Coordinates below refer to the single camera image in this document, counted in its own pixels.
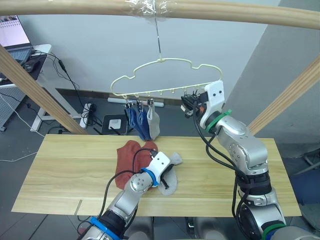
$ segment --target blue sock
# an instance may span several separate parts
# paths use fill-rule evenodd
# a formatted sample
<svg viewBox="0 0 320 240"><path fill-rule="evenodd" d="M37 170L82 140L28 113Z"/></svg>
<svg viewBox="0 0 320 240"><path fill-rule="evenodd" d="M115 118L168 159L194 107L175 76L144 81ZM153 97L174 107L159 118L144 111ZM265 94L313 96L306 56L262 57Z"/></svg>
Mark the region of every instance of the blue sock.
<svg viewBox="0 0 320 240"><path fill-rule="evenodd" d="M139 124L138 124L138 119L137 119L137 112L136 110L134 110L133 108L127 108L127 113L129 116L129 125L134 128L137 132L139 137L145 141L145 135L144 133L141 131Z"/></svg>
<svg viewBox="0 0 320 240"><path fill-rule="evenodd" d="M151 140L147 112L144 109L138 115L138 125L145 136L145 140Z"/></svg>

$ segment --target sock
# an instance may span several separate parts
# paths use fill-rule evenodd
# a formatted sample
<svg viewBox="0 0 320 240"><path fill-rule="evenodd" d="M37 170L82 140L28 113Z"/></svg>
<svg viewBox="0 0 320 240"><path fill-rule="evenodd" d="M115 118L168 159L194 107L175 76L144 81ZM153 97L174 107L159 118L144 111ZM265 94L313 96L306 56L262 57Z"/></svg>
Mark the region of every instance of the sock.
<svg viewBox="0 0 320 240"><path fill-rule="evenodd" d="M132 107L127 108L127 110L129 112L129 125L134 128L138 132L139 137L145 141L146 137L139 127L136 110Z"/></svg>
<svg viewBox="0 0 320 240"><path fill-rule="evenodd" d="M147 141L142 147L145 149L154 149L158 151L157 145L153 141ZM134 155L141 149L140 144L136 141L129 140L123 147L116 150L117 153L117 163L115 173L119 173L124 170L132 170L132 162L134 160ZM152 161L149 151L140 151L135 156L134 161L134 172L139 172L140 169L149 166ZM115 178L115 184L118 188L124 189L127 181L131 178L132 173L126 172Z"/></svg>
<svg viewBox="0 0 320 240"><path fill-rule="evenodd" d="M159 128L160 118L159 118L159 115L155 111L154 104L149 105L147 119L148 119L148 124L149 124L150 137L152 140L155 140L156 137L158 137L160 134L160 128Z"/></svg>
<svg viewBox="0 0 320 240"><path fill-rule="evenodd" d="M142 109L141 112L139 112L138 115L138 125L139 128L141 129L144 137L145 137L145 141L150 141L151 137L150 137L150 132L149 132L149 124L148 124L148 119L147 119L147 113L144 109Z"/></svg>
<svg viewBox="0 0 320 240"><path fill-rule="evenodd" d="M174 164L174 165L178 165L178 164L182 163L182 159L181 159L180 155L176 152L174 152L171 155L171 157L169 157L169 159L170 159L170 163ZM178 179L177 179L175 167L171 168L171 170L164 175L163 179L165 180L165 182L169 186L169 188L166 189L165 186L163 186L162 183L160 182L158 185L158 189L159 189L160 193L162 193L162 195L164 195L164 196L168 196L168 195L173 194L177 190L177 187L178 187Z"/></svg>
<svg viewBox="0 0 320 240"><path fill-rule="evenodd" d="M140 149L140 144L136 141L129 140L123 147L120 147L116 150L117 153L117 162L115 173L119 173L124 170L132 170L132 161L135 153ZM124 189L126 183L131 178L132 173L126 172L115 178L115 185Z"/></svg>

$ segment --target laptop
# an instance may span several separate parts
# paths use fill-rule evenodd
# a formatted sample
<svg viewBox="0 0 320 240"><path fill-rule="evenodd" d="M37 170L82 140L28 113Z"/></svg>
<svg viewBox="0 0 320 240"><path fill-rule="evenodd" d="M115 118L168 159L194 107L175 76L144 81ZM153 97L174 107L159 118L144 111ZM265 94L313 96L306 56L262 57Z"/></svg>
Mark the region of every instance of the laptop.
<svg viewBox="0 0 320 240"><path fill-rule="evenodd" d="M0 44L21 65L33 49L17 15L0 16Z"/></svg>

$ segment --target gray sock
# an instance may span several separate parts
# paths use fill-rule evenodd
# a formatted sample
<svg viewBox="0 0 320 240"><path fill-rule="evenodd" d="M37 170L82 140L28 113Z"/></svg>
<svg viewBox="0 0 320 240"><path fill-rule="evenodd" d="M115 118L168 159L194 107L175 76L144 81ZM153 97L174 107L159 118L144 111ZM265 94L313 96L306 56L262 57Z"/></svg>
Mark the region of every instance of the gray sock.
<svg viewBox="0 0 320 240"><path fill-rule="evenodd" d="M159 128L160 118L155 111L155 105L153 104L149 105L149 110L146 116L149 124L150 137L152 140L155 140L160 133L160 128Z"/></svg>
<svg viewBox="0 0 320 240"><path fill-rule="evenodd" d="M169 159L170 159L170 164L178 165L178 164L182 163L182 159L181 159L180 155L176 152L174 152L171 155L171 157L169 157ZM178 187L178 179L177 179L175 167L171 168L170 171L164 175L163 179L165 180L165 182L169 186L169 188L166 189L165 186L162 185L162 183L160 182L158 185L158 190L164 196L168 196L168 195L173 194L177 190L177 187Z"/></svg>

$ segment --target plastic hanger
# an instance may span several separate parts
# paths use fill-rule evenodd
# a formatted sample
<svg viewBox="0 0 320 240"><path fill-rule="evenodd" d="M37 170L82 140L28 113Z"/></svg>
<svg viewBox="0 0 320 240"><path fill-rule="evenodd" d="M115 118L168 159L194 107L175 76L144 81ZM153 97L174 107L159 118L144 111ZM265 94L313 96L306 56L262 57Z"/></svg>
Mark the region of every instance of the plastic hanger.
<svg viewBox="0 0 320 240"><path fill-rule="evenodd" d="M127 95L133 95L133 96L140 96L140 95L147 95L148 97L151 97L151 94L152 93L159 93L160 95L163 94L163 92L166 92L166 91L171 91L171 93L175 93L176 90L180 90L180 89L183 89L184 92L187 91L188 88L197 88L197 87L200 87L200 86L203 86L203 85L207 85L213 81L210 81L210 82L204 82L204 83L198 83L198 84L193 84L193 85L187 85L187 86L179 86L179 87L172 87L172 88L165 88L165 89L158 89L158 90L149 90L149 91L139 91L139 92L128 92L128 93L116 93L114 92L113 90L113 87L115 85L116 82L120 81L121 79L128 79L128 80L132 80L134 78L136 78L136 72L139 70L139 69L142 69L146 66L149 66L149 65L152 65L152 64L157 64L157 63L163 63L165 61L182 61L182 62L187 62L189 63L190 65L190 68L191 69L194 69L194 70L198 70L199 68L201 67L210 67L210 68L214 68L216 70L219 71L220 73L220 78L218 80L221 80L222 77L223 77L223 72L222 70L215 66L215 65L211 65L211 64L206 64L206 63L202 63L200 64L199 66L193 66L193 63L192 61L188 60L188 59L184 59L184 58L159 58L157 59L156 61L150 61L150 62L147 62L145 64L142 64L138 67L136 67L134 70L133 70L133 76L127 76L127 75L123 75L121 77L118 77L116 80L114 80L112 83L111 83L111 86L110 86L110 89L111 89L111 92L112 94L114 94L115 96L121 96L123 97L124 99L127 99Z"/></svg>

